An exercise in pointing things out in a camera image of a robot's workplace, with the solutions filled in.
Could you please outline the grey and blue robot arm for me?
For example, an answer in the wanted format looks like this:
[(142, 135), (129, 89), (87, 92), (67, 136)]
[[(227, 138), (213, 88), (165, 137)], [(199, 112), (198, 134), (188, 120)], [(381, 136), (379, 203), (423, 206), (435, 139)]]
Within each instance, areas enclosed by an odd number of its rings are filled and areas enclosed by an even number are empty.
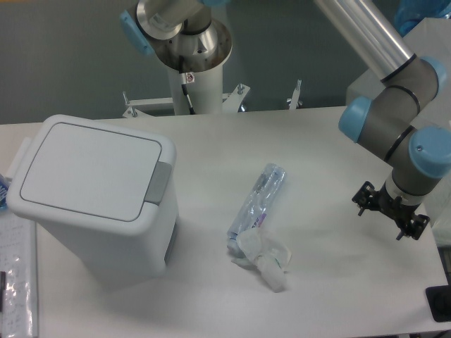
[[(166, 67), (178, 115), (236, 112), (241, 104), (238, 95), (223, 95), (232, 38), (213, 19), (213, 6), (213, 1), (138, 1), (120, 16), (129, 42)], [(450, 171), (450, 132), (417, 129), (412, 121), (445, 86), (446, 69), (411, 51), (371, 1), (318, 6), (384, 86), (375, 99), (355, 99), (339, 121), (343, 134), (392, 168), (381, 189), (365, 183), (353, 200), (361, 211), (394, 220), (401, 237), (419, 239), (429, 219), (416, 210)]]

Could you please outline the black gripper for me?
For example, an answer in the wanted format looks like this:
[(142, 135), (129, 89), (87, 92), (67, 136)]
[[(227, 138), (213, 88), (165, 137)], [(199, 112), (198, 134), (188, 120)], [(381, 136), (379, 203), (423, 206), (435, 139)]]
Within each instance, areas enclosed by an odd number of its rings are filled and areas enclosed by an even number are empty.
[(374, 186), (366, 181), (352, 197), (352, 201), (359, 207), (358, 215), (364, 211), (379, 211), (383, 215), (395, 220), (395, 224), (400, 229), (396, 240), (403, 237), (410, 237), (414, 240), (420, 239), (430, 218), (424, 214), (415, 214), (413, 206), (402, 204), (402, 199), (393, 199), (386, 189), (376, 191)]

